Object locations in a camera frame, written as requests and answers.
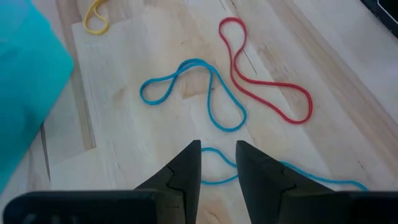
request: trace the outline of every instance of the wooden surface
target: wooden surface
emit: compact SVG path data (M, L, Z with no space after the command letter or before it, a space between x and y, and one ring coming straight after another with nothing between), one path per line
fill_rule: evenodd
M0 198L0 208L31 190L133 189L194 139L234 159L246 140L276 159L372 190L398 189L398 40L359 0L110 0L101 36L81 24L91 0L35 0L75 59L75 71ZM239 67L249 77L294 82L313 96L312 119L292 126L231 83L218 23L239 16L249 42ZM92 19L92 27L100 21ZM224 30L236 50L237 25ZM185 59L214 65L248 110L248 121L224 133L206 111L208 74L192 69L159 106L145 105L140 85L174 72ZM296 91L248 85L294 118L307 103ZM161 96L168 83L148 87ZM241 114L218 82L213 111L225 126ZM236 173L204 154L202 175ZM330 185L333 189L352 189ZM198 223L249 223L237 181L201 187Z

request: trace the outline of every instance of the teal cloth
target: teal cloth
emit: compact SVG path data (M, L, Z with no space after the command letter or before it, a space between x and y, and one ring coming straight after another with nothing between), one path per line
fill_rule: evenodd
M71 56L28 0L1 0L0 193L72 70Z

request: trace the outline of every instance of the red rubber band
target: red rubber band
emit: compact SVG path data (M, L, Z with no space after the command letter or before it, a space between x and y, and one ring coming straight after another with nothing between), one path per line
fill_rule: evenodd
M243 28L243 32L244 32L244 41L242 46L239 48L239 50L236 52L235 56L232 57L232 50L231 50L231 46L229 44L229 42L227 41L226 37L224 36L224 34L221 31L221 28L223 27L223 25L227 22L236 22L238 23L242 28ZM276 113L278 113L285 121L289 122L290 124L302 124L307 122L312 115L312 109L313 109L313 104L312 104L312 98L310 93L304 89L303 87L293 84L293 83L283 83L283 82L268 82L268 81L260 81L260 80L253 80L250 79L246 76L244 76L241 71L239 71L238 65L236 63L239 55L242 53L244 46L246 45L246 40L248 38L248 30L246 29L246 26L244 25L244 22L237 17L227 17L225 19L223 19L220 24L219 24L219 28L218 28L218 32L220 34L220 37L223 39L225 45L228 48L228 53L229 53L229 61L230 61L230 66L229 66L229 72L230 72L230 76L232 79L232 82L234 83L234 85L236 86L236 88L238 88L239 91L243 92L244 94L250 96L251 98L257 100L260 103L263 103L265 105L267 105L268 107L270 107L271 109L273 109ZM250 91L248 91L247 89L243 88L241 85L239 85L237 83L237 81L235 80L235 77L233 76L233 70L235 70L235 72L238 74L238 76L243 79L244 81L248 82L248 83L252 83L252 84L257 84L257 85L270 85L270 86L280 86L280 87L287 87L287 88L293 88L296 89L298 91L301 91L302 93L304 93L304 95L307 97L308 100L308 114L307 116L300 121L296 121L293 120L291 118L289 118L288 116L286 116L286 114L284 114L278 107L276 107L275 105L273 105L271 102L260 98L259 96L251 93Z

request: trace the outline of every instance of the wood grain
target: wood grain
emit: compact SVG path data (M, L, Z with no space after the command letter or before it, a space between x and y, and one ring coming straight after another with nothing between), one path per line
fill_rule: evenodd
M39 150L40 158L34 158L44 164L34 163L40 174L33 181L40 183L37 189L133 189L194 139L232 160L235 142L242 139L315 175L354 179L372 190L398 189L398 41L359 1L108 1L99 11L111 27L101 36L87 34L81 24L90 4L57 0L59 20L49 14L76 63L44 124L50 180L44 178L44 150ZM241 71L308 89L314 100L308 123L292 126L235 89L218 36L218 23L226 16L239 16L248 27L248 44L238 60ZM93 18L90 25L101 22ZM237 50L243 41L239 26L228 24L223 32ZM161 105L142 102L139 88L145 80L169 75L193 57L214 65L248 110L239 131L221 132L209 120L208 72L202 68L182 74ZM297 91L238 82L292 118L307 113L306 99ZM169 83L150 85L144 94L158 99ZM242 113L218 81L211 92L215 118L224 126L237 125ZM28 166L28 158L20 167ZM211 154L202 156L202 167L208 180L236 173ZM2 201L36 189L10 192L16 181L30 178L19 170ZM202 186L197 220L249 223L239 183Z

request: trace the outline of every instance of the blue rubber band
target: blue rubber band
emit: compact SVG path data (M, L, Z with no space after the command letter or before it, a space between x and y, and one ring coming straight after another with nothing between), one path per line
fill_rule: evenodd
M236 168L236 164L231 162L220 150L215 149L213 147L205 147L203 149L201 149L202 152L215 152L217 153L217 155L219 155L224 161L225 163L227 163L229 166ZM280 163L282 163L283 165L291 168L292 170L298 172L299 174L308 177L310 179L313 180L317 180L320 182L324 182L324 183L329 183L329 184L352 184L356 187L358 187L359 189L363 190L363 191L368 191L369 189L367 187L365 187L363 184L355 181L355 180L331 180L331 179L326 179L323 177L319 177L319 176L315 176L313 174L309 174L308 172L305 172L304 170L288 163L285 161L280 161ZM202 184L204 185L221 185L221 184L226 184L228 182L233 181L234 179L238 178L238 175L235 175L233 177L230 177L228 179L225 180L219 180L219 181L208 181L208 180L203 180L201 181Z
M208 64L207 62L205 62L202 59L199 58L193 58L193 59L188 59L184 62L182 62L180 64L180 66L178 67L177 71L171 75L168 75L166 77L162 77L162 78L151 78L147 81L145 81L140 89L139 89L139 94L141 99L143 100L144 103L148 104L148 105L158 105L160 103L162 103L163 101L165 101L167 99L167 97L169 97L175 81L177 80L178 76L187 71L189 68L192 67L196 67L196 66L201 66L201 67L206 67L209 70L209 74L210 74L210 81L209 81L209 88L207 91L207 111L210 117L211 122L220 130L222 131L226 131L226 132L233 132L238 130L239 128L241 128L243 126L243 124L246 122L246 118L248 116L248 113L246 111L246 109L244 108L244 106L235 98L235 96L231 93L231 91L228 89L228 87L225 85L221 75L218 73L217 69L213 66L211 66L210 64ZM216 74L218 80L220 81L221 85L223 86L223 88L225 89L225 92L227 92L228 96L232 99L232 101L235 103L236 106L238 106L238 108L242 111L243 114L243 119L240 122L240 124L238 124L237 126L233 127L233 128L226 128L222 125L220 125L213 117L213 114L211 113L211 103L210 103L210 98L211 98L211 86L213 84L213 73ZM147 100L144 97L144 89L147 85L151 84L151 83L155 83L155 82L162 82L162 81L166 81L166 80L170 80L172 79L169 88L167 89L166 93L164 94L164 96L162 96L160 99L158 100Z

